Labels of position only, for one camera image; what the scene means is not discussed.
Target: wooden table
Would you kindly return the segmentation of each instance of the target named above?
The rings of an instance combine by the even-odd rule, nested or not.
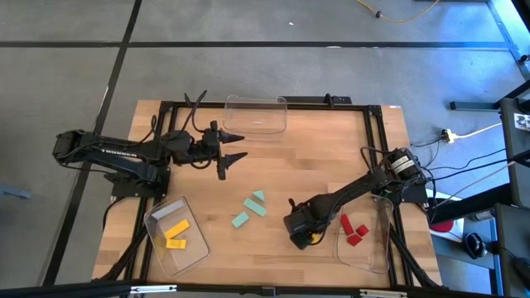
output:
[[[139,140],[145,136],[151,116],[158,114],[159,106],[158,101],[138,102],[129,139]],[[402,110],[399,107],[382,108],[388,146],[408,146]],[[187,108],[179,109],[177,127],[181,127],[183,116],[188,112]],[[214,119],[222,125],[223,117],[223,109],[204,108],[197,111],[195,120],[198,127],[206,127]],[[188,131],[198,137],[191,126]],[[374,133],[378,140],[377,129]],[[248,156],[230,167],[225,181],[217,180],[214,166],[203,171],[190,166],[173,166],[167,197],[186,196],[210,246],[210,255],[193,270],[168,278],[153,253],[148,280],[229,285],[388,287],[388,274],[372,273],[336,260],[333,256],[338,228],[336,221],[321,244],[304,251],[290,242],[282,222],[283,216],[291,210],[287,199],[301,202],[316,194],[334,191],[364,175],[367,168],[359,149],[366,145],[364,118],[360,112],[290,110],[288,127],[281,141],[245,140],[222,146],[223,153],[248,152]],[[235,229],[232,219],[245,210],[243,201],[255,190],[265,193],[267,215],[260,218],[246,210],[250,220],[242,228]],[[126,199],[110,210],[93,277],[106,273],[130,243],[137,206],[138,199]],[[369,209],[352,212],[363,216]],[[401,212],[408,248],[429,277],[441,283],[425,214],[414,204],[402,204]],[[142,251],[140,247],[134,276],[139,273]],[[395,248],[393,255],[398,280],[402,283],[401,262]],[[363,263],[366,260],[359,260],[359,265]]]

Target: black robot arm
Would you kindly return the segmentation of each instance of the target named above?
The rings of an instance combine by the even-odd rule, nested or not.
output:
[[[105,175],[114,183],[113,195],[157,197],[166,194],[169,180],[169,163],[178,166],[191,165],[204,169],[212,161],[217,162],[220,180],[226,178],[225,171],[246,152],[222,156],[220,144],[237,142],[244,137],[218,129],[217,122],[202,132],[196,141],[187,131],[173,131],[155,136],[150,141],[132,142],[114,137],[103,137],[94,132],[74,130],[61,133],[53,150],[53,157],[60,165],[87,161],[116,173]]]
[[[295,204],[289,199],[291,213],[283,218],[291,241],[300,249],[320,243],[331,220],[340,208],[351,200],[371,190],[388,193],[403,191],[409,185],[426,183],[419,163],[406,148],[387,152],[381,163],[374,169],[332,194],[321,194]],[[313,242],[313,234],[321,234],[320,240]]]

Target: light blue block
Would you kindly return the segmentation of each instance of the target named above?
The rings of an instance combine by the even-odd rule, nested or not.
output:
[[[236,216],[235,219],[232,220],[232,224],[234,225],[235,228],[239,228],[244,223],[246,223],[247,220],[248,220],[248,214],[243,211],[238,216]]]
[[[267,212],[267,210],[265,208],[263,208],[260,204],[254,202],[253,200],[251,199],[246,199],[243,204],[245,205],[245,207],[251,209],[252,211],[254,211],[255,213],[257,213],[259,216],[265,216],[265,213]]]
[[[256,198],[260,199],[261,201],[265,202],[265,195],[263,194],[262,190],[256,190],[252,193]]]

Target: clear plastic bin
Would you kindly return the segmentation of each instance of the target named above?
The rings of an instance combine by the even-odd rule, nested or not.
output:
[[[223,126],[247,139],[277,140],[287,129],[287,101],[282,97],[243,99],[230,95],[224,104]]]
[[[174,239],[185,239],[185,249],[166,248],[164,232],[184,219],[188,220],[190,227]],[[183,272],[210,254],[208,244],[184,196],[157,204],[146,212],[144,222],[162,270],[168,277]]]
[[[388,271],[388,229],[393,204],[390,200],[365,195],[346,204],[339,214],[348,215],[348,220],[355,230],[365,225],[369,232],[362,237],[356,246],[347,241],[345,231],[340,228],[335,237],[335,258],[339,262],[364,269],[366,271],[384,274]]]

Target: gray floor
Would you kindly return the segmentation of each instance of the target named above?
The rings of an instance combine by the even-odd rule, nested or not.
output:
[[[395,18],[428,6],[412,0],[369,2]],[[0,41],[119,41],[132,7],[133,0],[0,2]],[[443,2],[415,22],[394,25],[374,19],[350,0],[333,5],[318,0],[144,0],[132,39],[502,41],[483,3]],[[28,201],[0,199],[0,288],[40,282],[75,178],[51,157],[55,135],[92,128],[116,54],[115,49],[0,49],[0,183],[33,193]],[[230,94],[330,92],[349,95],[356,103],[402,106],[411,142],[418,143],[435,139],[441,128],[466,134],[499,122],[496,113],[455,113],[447,105],[452,100],[491,102],[522,82],[505,50],[131,49],[104,134],[126,137],[139,99],[182,100],[184,92],[198,96],[203,89],[209,90],[208,100],[224,100]],[[441,144],[432,166],[463,166],[470,158],[502,148],[503,142],[502,129],[496,127],[452,145]],[[425,164],[435,149],[414,152]],[[502,153],[484,161],[500,158]],[[438,189],[452,194],[493,169],[441,180]],[[500,173],[460,196],[507,180],[507,173]],[[58,282],[90,278],[109,191],[100,174],[90,175]],[[443,281],[451,288],[477,291],[477,285],[489,280],[480,269],[439,263]]]

